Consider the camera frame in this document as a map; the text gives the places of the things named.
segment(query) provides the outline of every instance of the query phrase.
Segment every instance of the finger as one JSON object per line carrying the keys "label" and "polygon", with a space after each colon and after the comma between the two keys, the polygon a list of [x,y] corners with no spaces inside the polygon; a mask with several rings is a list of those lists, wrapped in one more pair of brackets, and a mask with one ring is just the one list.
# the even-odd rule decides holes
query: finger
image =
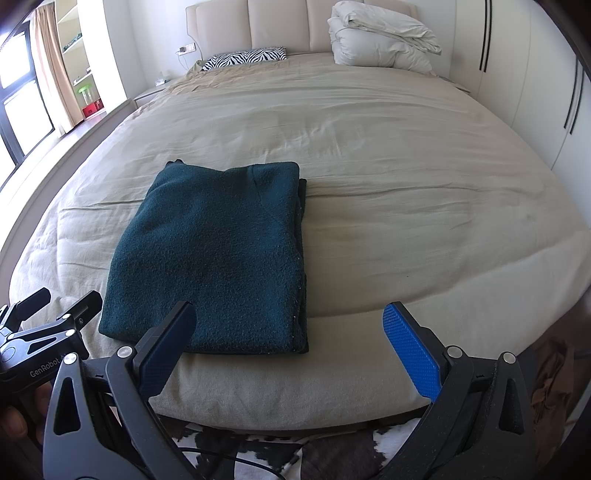
{"label": "finger", "polygon": [[35,390],[35,406],[44,417],[47,417],[52,388],[51,384],[47,382]]}
{"label": "finger", "polygon": [[37,427],[37,441],[39,444],[43,445],[43,434],[45,433],[45,425],[39,425]]}
{"label": "finger", "polygon": [[27,435],[27,422],[20,412],[13,406],[8,406],[0,416],[0,424],[6,434],[13,440],[18,440]]}

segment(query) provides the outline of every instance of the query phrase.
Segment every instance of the window frame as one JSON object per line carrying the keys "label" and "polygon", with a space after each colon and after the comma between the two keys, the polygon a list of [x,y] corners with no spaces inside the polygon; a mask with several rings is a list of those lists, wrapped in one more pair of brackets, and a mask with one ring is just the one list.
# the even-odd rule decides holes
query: window frame
{"label": "window frame", "polygon": [[[23,22],[19,29],[14,32],[13,37],[20,35],[21,33],[25,34],[25,43],[27,44],[27,55],[29,58],[29,64],[31,65],[31,71],[25,75],[23,75],[18,80],[11,83],[8,87],[2,88],[2,84],[0,83],[0,136],[1,140],[4,141],[8,153],[12,157],[12,161],[14,162],[15,168],[8,177],[8,179],[14,174],[16,169],[25,161],[25,159],[35,151],[35,148],[43,142],[49,135],[51,135],[55,130],[55,126],[51,121],[51,117],[49,116],[49,112],[47,111],[47,106],[45,105],[45,100],[43,99],[43,95],[41,94],[41,89],[39,88],[39,81],[37,80],[37,72],[35,70],[35,64],[33,62],[33,53],[31,51],[31,32],[30,32],[30,22]],[[6,109],[4,108],[4,102],[8,100],[11,96],[14,96],[18,93],[27,83],[35,82],[37,85],[37,90],[39,91],[39,96],[41,97],[41,101],[43,103],[43,108],[47,114],[47,118],[49,118],[49,122],[51,123],[51,130],[45,135],[42,139],[36,143],[35,147],[31,149],[31,151],[25,155],[20,143],[17,140],[16,135],[14,134],[14,130],[12,129],[12,125],[8,119],[8,115],[6,114]]]}

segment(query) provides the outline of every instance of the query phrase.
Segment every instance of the white wardrobe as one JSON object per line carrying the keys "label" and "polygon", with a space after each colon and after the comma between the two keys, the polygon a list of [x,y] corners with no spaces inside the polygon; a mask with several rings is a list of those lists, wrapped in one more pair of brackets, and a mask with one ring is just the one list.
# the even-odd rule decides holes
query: white wardrobe
{"label": "white wardrobe", "polygon": [[591,83],[533,0],[457,0],[450,78],[553,169],[591,227]]}

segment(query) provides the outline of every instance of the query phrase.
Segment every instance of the beige curtain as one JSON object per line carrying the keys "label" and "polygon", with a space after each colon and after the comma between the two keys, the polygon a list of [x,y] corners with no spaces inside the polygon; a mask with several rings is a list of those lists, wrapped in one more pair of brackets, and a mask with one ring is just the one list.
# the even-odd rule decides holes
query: beige curtain
{"label": "beige curtain", "polygon": [[31,50],[41,95],[53,125],[60,135],[84,120],[66,73],[57,36],[54,4],[35,10],[31,20]]}

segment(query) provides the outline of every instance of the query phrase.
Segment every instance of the mattress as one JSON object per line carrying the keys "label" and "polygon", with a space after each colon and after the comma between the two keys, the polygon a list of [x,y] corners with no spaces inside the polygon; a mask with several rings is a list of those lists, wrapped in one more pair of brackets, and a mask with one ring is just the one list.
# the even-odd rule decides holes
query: mattress
{"label": "mattress", "polygon": [[[438,78],[292,56],[189,73],[126,119],[62,188],[12,278],[55,318],[106,290],[122,232],[170,160],[217,170],[294,161],[303,221],[310,352],[185,353],[155,411],[216,427],[297,430],[425,405],[382,331],[405,303],[446,345],[521,352],[591,283],[591,232],[533,150]],[[83,336],[92,357],[121,342]]]}

